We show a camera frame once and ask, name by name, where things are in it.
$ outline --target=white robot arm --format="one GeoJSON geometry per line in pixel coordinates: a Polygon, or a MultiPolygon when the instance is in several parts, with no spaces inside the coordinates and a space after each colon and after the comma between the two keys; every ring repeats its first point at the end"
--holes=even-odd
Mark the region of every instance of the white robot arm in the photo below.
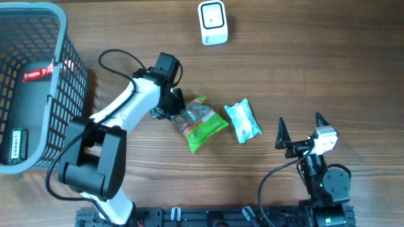
{"type": "Polygon", "coordinates": [[[179,67],[180,63],[174,56],[161,53],[155,67],[139,69],[133,74],[136,94],[109,120],[94,127],[132,94],[132,83],[108,107],[90,119],[73,119],[66,129],[65,144],[89,127],[94,128],[63,154],[59,181],[83,197],[95,200],[114,224],[127,224],[136,210],[121,188],[125,174],[126,136],[149,111],[153,118],[171,119],[185,108],[181,89],[172,89],[176,85],[174,79],[179,67]],[[95,144],[102,146],[99,157],[83,150],[95,144]]]}

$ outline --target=snack bag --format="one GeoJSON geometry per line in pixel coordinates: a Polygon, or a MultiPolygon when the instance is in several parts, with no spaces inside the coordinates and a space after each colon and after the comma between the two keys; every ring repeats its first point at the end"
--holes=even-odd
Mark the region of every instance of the snack bag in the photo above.
{"type": "Polygon", "coordinates": [[[205,97],[194,99],[172,120],[187,138],[192,153],[195,153],[208,137],[229,125],[210,107],[202,105],[205,99],[205,97]]]}

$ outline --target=table surface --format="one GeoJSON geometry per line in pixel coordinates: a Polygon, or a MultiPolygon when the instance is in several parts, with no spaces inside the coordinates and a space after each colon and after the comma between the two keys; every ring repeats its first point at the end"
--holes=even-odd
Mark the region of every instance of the table surface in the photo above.
{"type": "MultiPolygon", "coordinates": [[[[166,52],[184,66],[179,87],[185,99],[206,96],[206,104],[230,122],[223,106],[248,98],[263,131],[239,144],[230,125],[191,154],[171,122],[146,115],[128,137],[126,195],[138,207],[256,206],[261,179],[289,161],[274,149],[278,118],[297,141],[312,133],[319,111],[340,133],[325,158],[352,171],[349,204],[358,226],[402,226],[403,4],[226,1],[229,40],[212,47],[201,43],[198,4],[60,4],[90,75],[89,110],[103,109],[128,83],[97,64],[103,50],[127,50],[146,66],[166,52]]],[[[110,54],[105,63],[125,73],[139,68],[122,54],[110,54]]],[[[75,211],[89,206],[54,199],[44,176],[42,170],[0,176],[1,226],[72,226],[75,211]]],[[[53,177],[56,191],[76,196],[53,177]]],[[[263,189],[265,204],[296,205],[306,198],[294,166],[263,189]]]]}

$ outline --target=green battery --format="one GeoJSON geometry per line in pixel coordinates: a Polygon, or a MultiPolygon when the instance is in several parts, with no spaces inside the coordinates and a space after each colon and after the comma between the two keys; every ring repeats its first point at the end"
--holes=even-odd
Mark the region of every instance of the green battery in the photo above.
{"type": "Polygon", "coordinates": [[[28,131],[16,128],[11,131],[10,140],[10,162],[20,162],[27,158],[28,131]]]}

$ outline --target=plastic basket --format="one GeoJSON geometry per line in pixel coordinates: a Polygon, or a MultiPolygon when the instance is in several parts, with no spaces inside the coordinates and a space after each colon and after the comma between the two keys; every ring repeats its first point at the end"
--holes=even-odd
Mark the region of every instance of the plastic basket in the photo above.
{"type": "Polygon", "coordinates": [[[67,34],[67,17],[52,3],[0,3],[0,173],[46,168],[62,150],[69,121],[81,116],[87,71],[67,34]],[[22,83],[47,67],[52,76],[22,83]],[[28,130],[27,160],[8,162],[11,130],[28,130]]]}

